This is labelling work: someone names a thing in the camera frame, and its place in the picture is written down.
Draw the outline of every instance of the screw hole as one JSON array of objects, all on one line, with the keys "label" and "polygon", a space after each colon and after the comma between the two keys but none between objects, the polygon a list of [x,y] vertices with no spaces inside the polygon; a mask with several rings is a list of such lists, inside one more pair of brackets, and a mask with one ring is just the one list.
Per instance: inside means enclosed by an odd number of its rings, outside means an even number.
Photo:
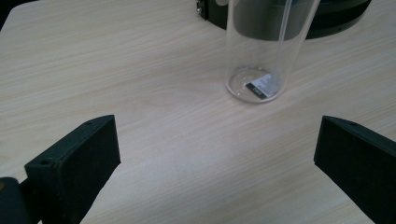
[{"label": "screw hole", "polygon": [[42,162],[40,162],[41,165],[48,165],[51,164],[53,162],[52,158],[47,158],[45,160],[43,160]]}]

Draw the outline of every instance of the transparent plastic cylinder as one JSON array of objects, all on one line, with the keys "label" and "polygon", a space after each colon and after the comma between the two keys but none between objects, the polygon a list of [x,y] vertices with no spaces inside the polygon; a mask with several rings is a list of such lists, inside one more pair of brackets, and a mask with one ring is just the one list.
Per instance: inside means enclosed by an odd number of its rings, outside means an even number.
[{"label": "transparent plastic cylinder", "polygon": [[287,78],[319,0],[230,0],[226,85],[251,103],[274,100]]}]

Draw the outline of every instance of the light wood grain surface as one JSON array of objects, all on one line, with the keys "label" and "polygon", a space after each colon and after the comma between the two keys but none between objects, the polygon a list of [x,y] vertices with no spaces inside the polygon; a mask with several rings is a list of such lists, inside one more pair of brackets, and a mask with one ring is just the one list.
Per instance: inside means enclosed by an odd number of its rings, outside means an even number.
[{"label": "light wood grain surface", "polygon": [[372,223],[313,163],[321,117],[396,140],[396,2],[304,42],[266,105],[226,91],[193,0],[40,0],[0,33],[0,176],[114,114],[122,164],[83,223]]}]

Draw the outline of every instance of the wooden table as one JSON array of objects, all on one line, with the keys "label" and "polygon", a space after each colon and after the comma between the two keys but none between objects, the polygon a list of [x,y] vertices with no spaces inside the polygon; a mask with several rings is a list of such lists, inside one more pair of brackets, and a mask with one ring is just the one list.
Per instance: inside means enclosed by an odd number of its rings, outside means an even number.
[{"label": "wooden table", "polygon": [[288,88],[226,91],[225,32],[193,0],[40,0],[0,33],[0,175],[116,116],[122,164],[83,223],[372,223],[313,163],[323,115],[396,140],[396,2],[304,42]]}]

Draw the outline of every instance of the black plastic block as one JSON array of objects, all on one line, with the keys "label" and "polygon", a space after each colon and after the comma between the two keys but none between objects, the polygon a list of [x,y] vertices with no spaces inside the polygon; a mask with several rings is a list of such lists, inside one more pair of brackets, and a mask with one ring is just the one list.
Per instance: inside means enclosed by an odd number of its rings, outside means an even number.
[{"label": "black plastic block", "polygon": [[396,223],[396,143],[357,123],[323,117],[315,164],[372,221]]},{"label": "black plastic block", "polygon": [[114,116],[85,122],[27,163],[43,223],[79,223],[119,164]]},{"label": "black plastic block", "polygon": [[30,219],[19,183],[11,177],[0,178],[0,223],[28,224]]}]

